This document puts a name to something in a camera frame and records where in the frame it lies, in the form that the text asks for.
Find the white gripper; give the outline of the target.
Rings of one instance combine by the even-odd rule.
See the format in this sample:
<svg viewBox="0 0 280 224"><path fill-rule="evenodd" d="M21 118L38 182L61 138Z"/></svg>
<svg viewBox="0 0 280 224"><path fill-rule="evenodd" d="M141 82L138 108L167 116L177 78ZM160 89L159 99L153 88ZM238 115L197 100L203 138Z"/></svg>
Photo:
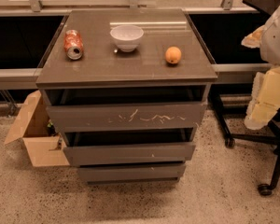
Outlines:
<svg viewBox="0 0 280 224"><path fill-rule="evenodd" d="M245 36L241 45L250 49L261 46L264 26ZM260 130L276 115L280 108L280 66L257 73L253 85L252 97L246 110L244 124L247 129Z"/></svg>

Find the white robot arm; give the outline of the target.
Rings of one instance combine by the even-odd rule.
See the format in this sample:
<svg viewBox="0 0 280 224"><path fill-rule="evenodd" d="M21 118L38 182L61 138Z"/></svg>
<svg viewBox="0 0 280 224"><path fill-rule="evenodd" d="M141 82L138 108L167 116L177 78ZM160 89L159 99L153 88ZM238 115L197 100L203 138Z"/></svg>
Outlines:
<svg viewBox="0 0 280 224"><path fill-rule="evenodd" d="M250 130L266 126L280 109L280 6L263 26L242 41L246 47L256 43L261 59L272 67L265 74L257 72L254 77L245 116L245 126Z"/></svg>

